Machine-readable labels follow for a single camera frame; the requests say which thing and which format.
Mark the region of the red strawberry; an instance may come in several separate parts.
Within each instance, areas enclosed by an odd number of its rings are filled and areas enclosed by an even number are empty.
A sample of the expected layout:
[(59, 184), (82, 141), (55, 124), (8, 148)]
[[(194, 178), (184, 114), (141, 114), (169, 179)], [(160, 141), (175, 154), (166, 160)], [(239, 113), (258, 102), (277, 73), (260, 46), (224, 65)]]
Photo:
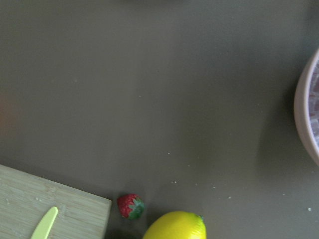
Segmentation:
[(117, 205), (122, 217), (129, 220), (140, 218), (145, 210), (145, 204), (137, 194), (120, 196)]

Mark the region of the upper yellow lemon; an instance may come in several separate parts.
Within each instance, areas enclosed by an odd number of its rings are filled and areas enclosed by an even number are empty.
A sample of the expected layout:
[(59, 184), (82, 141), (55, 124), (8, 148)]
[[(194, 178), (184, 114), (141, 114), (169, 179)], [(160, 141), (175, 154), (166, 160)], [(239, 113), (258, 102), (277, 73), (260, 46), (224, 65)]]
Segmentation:
[(143, 239), (206, 239), (203, 218), (195, 213), (174, 211), (158, 218)]

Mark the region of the pink bowl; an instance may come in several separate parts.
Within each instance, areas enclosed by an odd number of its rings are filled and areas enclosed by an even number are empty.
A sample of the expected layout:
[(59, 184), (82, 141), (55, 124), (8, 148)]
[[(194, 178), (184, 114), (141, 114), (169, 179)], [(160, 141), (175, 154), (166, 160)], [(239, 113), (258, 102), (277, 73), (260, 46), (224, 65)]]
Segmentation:
[(309, 93), (312, 74), (319, 59), (316, 50), (305, 65), (295, 91), (294, 119), (299, 138), (316, 165), (319, 164), (319, 147), (312, 132), (309, 113)]

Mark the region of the bamboo cutting board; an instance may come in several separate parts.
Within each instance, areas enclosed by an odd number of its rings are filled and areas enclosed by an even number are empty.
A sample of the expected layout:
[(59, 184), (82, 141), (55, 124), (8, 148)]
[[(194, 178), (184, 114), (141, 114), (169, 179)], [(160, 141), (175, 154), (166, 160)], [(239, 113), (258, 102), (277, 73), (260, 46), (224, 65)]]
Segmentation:
[(6, 166), (0, 167), (0, 237), (28, 239), (53, 206), (50, 239), (102, 239), (112, 202)]

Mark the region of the yellow plastic knife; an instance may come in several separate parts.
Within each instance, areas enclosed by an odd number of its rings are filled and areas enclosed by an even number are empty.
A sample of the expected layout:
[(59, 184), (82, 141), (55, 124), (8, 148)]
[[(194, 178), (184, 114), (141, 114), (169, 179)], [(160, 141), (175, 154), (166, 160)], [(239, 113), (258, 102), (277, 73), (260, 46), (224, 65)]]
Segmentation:
[(35, 227), (30, 239), (47, 239), (57, 215), (58, 208), (51, 207)]

